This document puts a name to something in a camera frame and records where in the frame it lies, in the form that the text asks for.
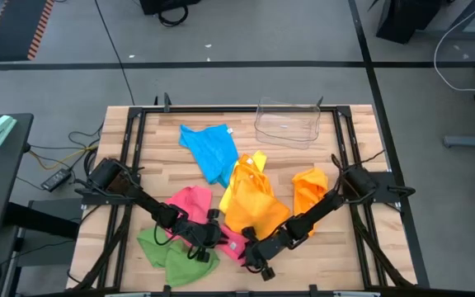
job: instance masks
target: green cloth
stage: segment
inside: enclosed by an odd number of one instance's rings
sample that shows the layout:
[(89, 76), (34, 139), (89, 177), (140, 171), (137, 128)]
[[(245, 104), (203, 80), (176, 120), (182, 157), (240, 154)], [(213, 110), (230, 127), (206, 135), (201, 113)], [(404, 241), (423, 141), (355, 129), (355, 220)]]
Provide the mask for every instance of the green cloth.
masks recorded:
[[(165, 267), (166, 255), (172, 243), (167, 243), (164, 246), (157, 245), (155, 243), (155, 237), (153, 236), (154, 229), (155, 228), (150, 228), (142, 231), (139, 236), (137, 236), (137, 240), (146, 258), (152, 263), (153, 267)], [(164, 243), (168, 240), (166, 233), (161, 228), (157, 228), (157, 240), (160, 243)]]
[[(210, 254), (208, 263), (188, 259), (189, 247), (182, 240), (173, 240), (159, 246), (153, 236), (154, 228), (146, 229), (139, 234), (137, 240), (144, 254), (153, 267), (166, 267), (166, 282), (171, 287), (187, 285), (207, 276), (219, 265), (218, 255), (213, 249), (207, 250)], [(164, 243), (167, 240), (165, 231), (157, 228), (157, 240)]]

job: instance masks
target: red and black floor mat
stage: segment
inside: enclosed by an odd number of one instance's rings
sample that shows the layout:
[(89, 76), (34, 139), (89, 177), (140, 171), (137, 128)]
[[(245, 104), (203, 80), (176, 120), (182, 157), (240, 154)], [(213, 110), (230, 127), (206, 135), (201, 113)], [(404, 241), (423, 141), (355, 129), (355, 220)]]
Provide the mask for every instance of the red and black floor mat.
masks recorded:
[(36, 57), (54, 0), (5, 0), (0, 11), (0, 62)]

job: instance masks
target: pink cloth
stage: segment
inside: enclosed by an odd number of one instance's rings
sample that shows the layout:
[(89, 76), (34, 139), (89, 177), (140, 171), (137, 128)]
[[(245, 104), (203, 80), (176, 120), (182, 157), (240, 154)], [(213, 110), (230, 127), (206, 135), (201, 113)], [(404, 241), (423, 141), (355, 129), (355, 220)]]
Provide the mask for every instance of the pink cloth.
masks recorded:
[(226, 253), (239, 265), (245, 264), (245, 258), (239, 259), (239, 255), (245, 251), (245, 243), (248, 241), (241, 234), (233, 232), (225, 225), (221, 225), (221, 231), (228, 236), (228, 243), (219, 244), (217, 248)]
[(188, 213), (188, 219), (199, 224), (206, 224), (208, 210), (212, 201), (212, 191), (200, 186), (187, 186), (172, 198), (164, 201), (168, 205), (181, 207)]
[[(212, 191), (201, 186), (187, 186), (178, 191), (172, 198), (164, 201), (168, 205), (176, 205), (181, 207), (188, 213), (188, 219), (199, 224), (206, 224), (208, 222), (208, 210), (212, 202)], [(235, 262), (243, 265), (245, 259), (238, 259), (239, 255), (245, 251), (245, 243), (247, 239), (241, 234), (234, 233), (227, 226), (221, 225), (221, 231), (228, 236), (228, 243), (218, 244), (217, 248), (226, 253)]]

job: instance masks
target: blue cloth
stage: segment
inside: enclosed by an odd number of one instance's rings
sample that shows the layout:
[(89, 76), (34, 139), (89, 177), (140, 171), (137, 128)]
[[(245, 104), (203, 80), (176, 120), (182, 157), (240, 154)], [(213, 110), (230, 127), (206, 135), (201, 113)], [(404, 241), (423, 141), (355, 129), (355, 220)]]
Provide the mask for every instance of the blue cloth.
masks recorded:
[(179, 144), (190, 149), (209, 184), (218, 182), (228, 187), (238, 151), (226, 125), (194, 131), (185, 125), (179, 128)]

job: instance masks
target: yellow cable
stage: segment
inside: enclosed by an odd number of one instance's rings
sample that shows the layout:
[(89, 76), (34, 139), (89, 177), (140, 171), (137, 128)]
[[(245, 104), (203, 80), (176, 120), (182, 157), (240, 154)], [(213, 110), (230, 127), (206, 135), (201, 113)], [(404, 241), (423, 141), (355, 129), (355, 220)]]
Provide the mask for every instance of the yellow cable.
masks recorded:
[(91, 147), (82, 148), (82, 149), (80, 149), (79, 151), (77, 151), (77, 152), (75, 152), (75, 153), (71, 153), (71, 154), (68, 155), (67, 157), (65, 157), (65, 158), (63, 158), (63, 159), (57, 161), (57, 163), (56, 163), (55, 165), (50, 166), (50, 167), (45, 166), (45, 165), (43, 164), (43, 162), (41, 162), (40, 157), (38, 157), (38, 155), (36, 155), (34, 152), (29, 151), (29, 153), (30, 153), (36, 160), (38, 160), (38, 163), (40, 164), (40, 166), (42, 166), (43, 169), (45, 169), (45, 170), (53, 170), (53, 169), (55, 169), (57, 166), (59, 166), (59, 164), (63, 163), (63, 161), (66, 161), (67, 159), (70, 159), (70, 158), (72, 158), (72, 157), (78, 155), (79, 153), (83, 153), (83, 152), (86, 152), (86, 151), (88, 151), (88, 150), (95, 149), (95, 148), (97, 148), (97, 147), (98, 147), (98, 145), (93, 145), (93, 146), (91, 146)]

